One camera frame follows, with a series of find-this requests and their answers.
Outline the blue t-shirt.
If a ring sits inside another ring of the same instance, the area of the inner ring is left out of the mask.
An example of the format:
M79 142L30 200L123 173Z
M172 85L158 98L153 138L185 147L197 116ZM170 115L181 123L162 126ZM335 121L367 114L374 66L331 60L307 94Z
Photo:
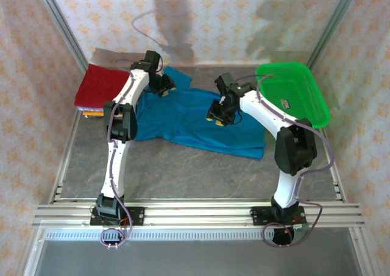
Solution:
M205 119L217 93L192 88L192 78L170 66L164 70L176 84L166 97L144 91L138 101L135 139L163 138L172 143L222 154L261 159L266 143L264 127L246 113L232 125L217 126Z

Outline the aluminium frame post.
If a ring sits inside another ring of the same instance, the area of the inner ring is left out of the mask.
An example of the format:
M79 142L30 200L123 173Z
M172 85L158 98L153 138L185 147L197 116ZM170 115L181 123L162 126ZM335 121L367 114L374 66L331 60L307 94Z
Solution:
M65 43L69 47L73 57L75 58L78 66L81 68L83 72L85 72L88 68L88 61L85 57L76 37L74 36L65 16L60 10L59 5L56 0L42 0L43 4L48 9L48 13L52 18L55 26L58 28L61 33Z
M332 35L334 34L336 28L340 24L342 18L344 17L346 11L350 7L353 0L339 0L335 10L333 11L329 22L325 26L325 29L319 38L313 52L311 53L308 61L307 67L312 71L321 57L321 54L326 48L326 45L330 41Z

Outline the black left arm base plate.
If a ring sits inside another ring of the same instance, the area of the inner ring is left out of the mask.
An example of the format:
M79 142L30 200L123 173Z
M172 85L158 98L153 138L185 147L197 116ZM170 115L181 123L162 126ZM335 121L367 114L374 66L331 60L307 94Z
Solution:
M128 212L131 216L132 225L142 226L144 223L144 211L143 207L127 207ZM129 225L129 219L112 219L107 217L102 217L98 215L96 208L93 207L90 209L90 225L91 226L114 226L118 225L120 227L125 227Z

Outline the aluminium frame cross rail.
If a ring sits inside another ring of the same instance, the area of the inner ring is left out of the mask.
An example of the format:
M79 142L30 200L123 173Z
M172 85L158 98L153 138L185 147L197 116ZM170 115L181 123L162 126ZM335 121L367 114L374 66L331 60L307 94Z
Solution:
M90 227L90 200L60 200L39 205L32 221L42 227ZM252 207L268 207L269 202L251 199L140 199L126 202L143 207L146 229L163 228L257 228L250 215ZM317 227L362 227L366 223L357 203L340 200L300 203L307 224Z

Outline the red folded t-shirt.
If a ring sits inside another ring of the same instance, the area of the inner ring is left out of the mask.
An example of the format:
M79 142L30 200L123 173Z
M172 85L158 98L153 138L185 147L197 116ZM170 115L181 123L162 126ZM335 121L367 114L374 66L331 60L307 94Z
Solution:
M103 108L122 90L129 78L125 71L89 64L74 99L75 106Z

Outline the green plastic mesh basket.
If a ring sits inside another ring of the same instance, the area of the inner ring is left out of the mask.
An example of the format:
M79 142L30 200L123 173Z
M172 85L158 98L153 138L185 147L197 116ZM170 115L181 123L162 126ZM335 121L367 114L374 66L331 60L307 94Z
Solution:
M257 67L255 73L272 76L261 83L260 91L280 110L297 119L308 119L315 129L324 128L330 123L330 110L310 69L305 64L267 63ZM288 100L290 108L283 108L282 99Z

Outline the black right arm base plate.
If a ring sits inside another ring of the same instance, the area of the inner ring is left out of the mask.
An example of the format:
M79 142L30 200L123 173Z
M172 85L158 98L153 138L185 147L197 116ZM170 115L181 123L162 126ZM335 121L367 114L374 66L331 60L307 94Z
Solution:
M250 215L254 225L264 226L271 222L284 225L306 224L307 219L302 206L279 209L277 207L252 207Z

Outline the grey metal panel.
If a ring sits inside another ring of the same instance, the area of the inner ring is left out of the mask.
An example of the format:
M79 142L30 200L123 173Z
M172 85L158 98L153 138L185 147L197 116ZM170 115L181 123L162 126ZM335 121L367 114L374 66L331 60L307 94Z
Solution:
M27 276L362 276L348 239L312 235L276 249L262 241L46 241Z

